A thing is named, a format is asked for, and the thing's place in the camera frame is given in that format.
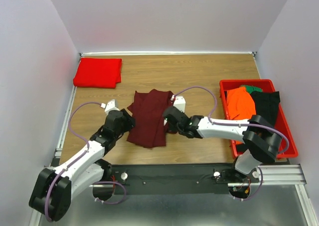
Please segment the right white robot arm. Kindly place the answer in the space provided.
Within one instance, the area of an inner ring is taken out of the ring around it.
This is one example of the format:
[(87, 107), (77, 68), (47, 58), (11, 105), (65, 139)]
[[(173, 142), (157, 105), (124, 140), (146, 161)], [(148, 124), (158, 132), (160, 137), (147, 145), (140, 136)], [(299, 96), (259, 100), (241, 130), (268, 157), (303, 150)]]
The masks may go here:
[(223, 138), (239, 141), (247, 149), (235, 159), (234, 170), (248, 175), (259, 165), (275, 162), (282, 141), (288, 139), (259, 115), (250, 119), (222, 120), (208, 116), (188, 117), (176, 107), (169, 107), (163, 113), (164, 119), (177, 132), (187, 138)]

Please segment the maroon t shirt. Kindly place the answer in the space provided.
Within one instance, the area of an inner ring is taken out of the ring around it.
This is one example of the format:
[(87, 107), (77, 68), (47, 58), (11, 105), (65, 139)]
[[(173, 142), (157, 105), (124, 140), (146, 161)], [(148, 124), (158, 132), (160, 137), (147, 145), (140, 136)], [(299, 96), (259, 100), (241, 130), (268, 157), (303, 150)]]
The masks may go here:
[(164, 124), (163, 112), (172, 105), (171, 91), (156, 89), (148, 93), (135, 92), (134, 101), (128, 110), (135, 119), (127, 141), (144, 148), (165, 147), (168, 127)]

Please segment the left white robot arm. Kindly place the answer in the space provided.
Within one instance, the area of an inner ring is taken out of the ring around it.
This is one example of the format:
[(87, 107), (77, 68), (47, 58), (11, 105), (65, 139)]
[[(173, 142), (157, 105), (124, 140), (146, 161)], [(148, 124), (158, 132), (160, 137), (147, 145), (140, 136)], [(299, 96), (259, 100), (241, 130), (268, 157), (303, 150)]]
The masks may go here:
[(62, 165), (53, 169), (44, 168), (39, 173), (29, 206), (42, 213), (47, 221), (59, 221), (76, 195), (99, 182), (109, 172), (108, 168), (97, 162), (134, 126), (134, 118), (125, 109), (108, 111), (105, 123), (79, 152)]

